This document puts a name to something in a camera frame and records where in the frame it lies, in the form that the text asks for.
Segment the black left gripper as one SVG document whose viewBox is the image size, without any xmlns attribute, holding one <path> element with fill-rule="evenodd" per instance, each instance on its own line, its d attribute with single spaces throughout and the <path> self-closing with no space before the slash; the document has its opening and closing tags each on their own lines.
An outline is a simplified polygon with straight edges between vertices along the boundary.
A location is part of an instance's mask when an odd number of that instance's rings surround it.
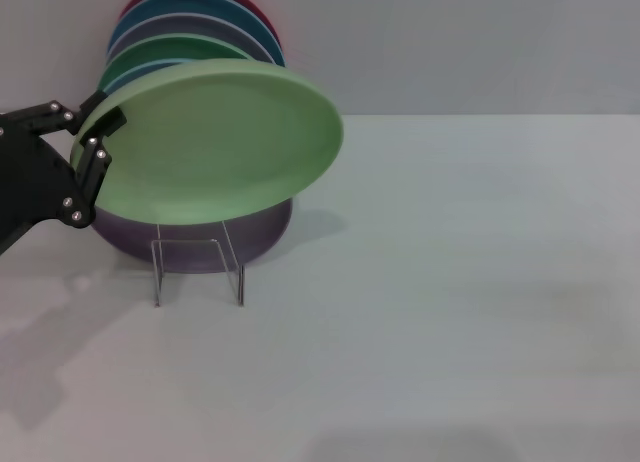
<svg viewBox="0 0 640 462">
<path fill-rule="evenodd" d="M 93 223 L 112 161 L 103 141 L 125 124 L 124 113 L 114 107 L 81 137 L 76 172 L 43 137 L 59 131 L 76 135 L 105 99 L 98 90 L 75 111 L 52 100 L 20 109 L 19 119 L 0 114 L 0 255 L 41 222 L 58 220 L 77 229 Z"/>
</svg>

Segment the light green plate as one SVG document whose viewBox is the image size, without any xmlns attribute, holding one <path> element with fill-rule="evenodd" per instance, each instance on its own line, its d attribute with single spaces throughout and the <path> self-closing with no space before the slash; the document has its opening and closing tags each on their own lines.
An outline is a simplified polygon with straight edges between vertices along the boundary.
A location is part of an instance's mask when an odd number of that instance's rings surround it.
<svg viewBox="0 0 640 462">
<path fill-rule="evenodd" d="M 335 105 L 287 68 L 199 60 L 142 76 L 110 94 L 80 129 L 112 109 L 125 124 L 104 139 L 112 161 L 96 203 L 149 224 L 246 216 L 296 196 L 336 159 Z"/>
</svg>

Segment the dark green plate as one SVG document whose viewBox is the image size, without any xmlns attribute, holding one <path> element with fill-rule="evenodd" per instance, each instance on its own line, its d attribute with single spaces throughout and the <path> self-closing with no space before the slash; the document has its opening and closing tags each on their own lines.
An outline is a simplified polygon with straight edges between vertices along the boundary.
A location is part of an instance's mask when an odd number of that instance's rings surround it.
<svg viewBox="0 0 640 462">
<path fill-rule="evenodd" d="M 115 55 L 105 67 L 98 83 L 104 90 L 120 75 L 135 67 L 169 59 L 248 59 L 252 57 L 241 49 L 221 40 L 190 34 L 167 34 L 136 42 Z"/>
</svg>

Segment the clear acrylic plate rack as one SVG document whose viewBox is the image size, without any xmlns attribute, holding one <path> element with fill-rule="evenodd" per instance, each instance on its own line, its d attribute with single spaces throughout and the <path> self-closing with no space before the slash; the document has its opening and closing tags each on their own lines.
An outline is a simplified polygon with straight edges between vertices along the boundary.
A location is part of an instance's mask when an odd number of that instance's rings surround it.
<svg viewBox="0 0 640 462">
<path fill-rule="evenodd" d="M 231 285 L 231 289 L 235 296 L 236 304 L 239 307 L 245 306 L 245 266 L 239 262 L 239 259 L 236 255 L 236 251 L 234 249 L 230 233 L 227 227 L 227 224 L 222 221 L 221 227 L 224 231 L 224 235 L 226 238 L 226 243 L 229 247 L 231 258 L 235 264 L 235 270 L 232 271 L 229 265 L 229 260 L 225 256 L 225 252 L 222 248 L 222 244 L 219 240 L 215 238 L 211 239 L 168 239 L 162 236 L 160 225 L 156 225 L 156 238 L 150 242 L 151 254 L 152 254 L 152 263 L 153 263 L 153 280 L 154 280 L 154 297 L 155 307 L 160 307 L 162 305 L 162 284 L 165 276 L 165 267 L 164 267 L 164 252 L 163 247 L 165 245 L 189 245 L 189 244 L 213 244 L 217 249 L 219 258 L 222 262 L 222 265 L 225 269 L 225 274 L 229 280 Z"/>
</svg>

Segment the teal blue plate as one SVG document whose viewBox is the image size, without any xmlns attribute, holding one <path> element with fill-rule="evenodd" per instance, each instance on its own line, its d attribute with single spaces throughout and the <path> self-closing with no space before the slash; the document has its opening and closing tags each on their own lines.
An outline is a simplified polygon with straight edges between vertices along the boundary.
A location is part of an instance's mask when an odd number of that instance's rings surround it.
<svg viewBox="0 0 640 462">
<path fill-rule="evenodd" d="M 242 29 L 268 53 L 270 61 L 286 67 L 284 53 L 276 33 L 252 10 L 233 0 L 143 0 L 126 10 L 117 22 L 107 46 L 111 56 L 114 46 L 126 33 L 145 20 L 161 15 L 195 13 L 221 19 Z"/>
</svg>

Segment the purple plate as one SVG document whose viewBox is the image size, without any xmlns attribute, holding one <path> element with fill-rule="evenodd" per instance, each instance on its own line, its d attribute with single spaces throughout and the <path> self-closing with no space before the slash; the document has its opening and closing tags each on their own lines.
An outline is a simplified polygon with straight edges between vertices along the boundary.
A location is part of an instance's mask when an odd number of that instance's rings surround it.
<svg viewBox="0 0 640 462">
<path fill-rule="evenodd" d="M 293 201 L 247 216 L 199 225 L 154 225 L 96 211 L 94 230 L 120 251 L 151 263 L 153 253 L 174 273 L 220 273 L 269 251 L 286 231 Z"/>
</svg>

